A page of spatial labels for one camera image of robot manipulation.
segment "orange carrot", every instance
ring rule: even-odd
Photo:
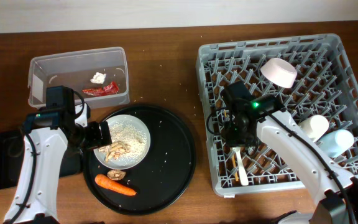
[[[103,174],[98,174],[94,178],[94,181],[102,188],[113,190],[123,195],[134,196],[136,194],[136,191],[130,189],[129,187],[118,184]]]

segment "green light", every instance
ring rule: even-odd
[[[253,102],[252,103],[252,107],[255,109],[255,108],[257,108],[259,106],[259,104],[257,103],[257,102]]]

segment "red wrapper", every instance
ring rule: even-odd
[[[83,90],[82,92],[91,96],[106,96],[106,95],[117,94],[118,91],[119,88],[116,82],[112,81],[109,85],[103,88],[87,89],[87,90]]]

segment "round black tray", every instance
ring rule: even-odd
[[[150,132],[146,157],[128,170],[120,184],[134,189],[133,197],[106,190],[95,184],[98,174],[107,174],[93,151],[85,152],[84,177],[92,194],[105,206],[125,215],[146,215],[175,202],[186,190],[196,167],[193,136],[184,122],[169,110],[135,105],[113,112],[104,120],[129,114],[142,120]]]

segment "gray dish rack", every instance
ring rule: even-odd
[[[274,57],[296,68],[298,76],[292,88],[276,86],[260,73],[260,67]],[[321,114],[329,120],[328,132],[349,130],[355,143],[334,161],[358,176],[358,86],[336,34],[203,45],[198,51],[196,71],[204,119],[214,113],[208,124],[214,130],[223,128],[223,110],[216,111],[226,106],[220,92],[230,83],[244,82],[254,96],[278,97],[297,123]],[[249,186],[242,186],[234,177],[238,171],[232,163],[234,152],[221,136],[207,130],[206,134],[209,169],[217,195],[234,197],[305,187],[285,161],[265,145],[252,158],[245,153],[252,149],[241,151],[249,181]]]

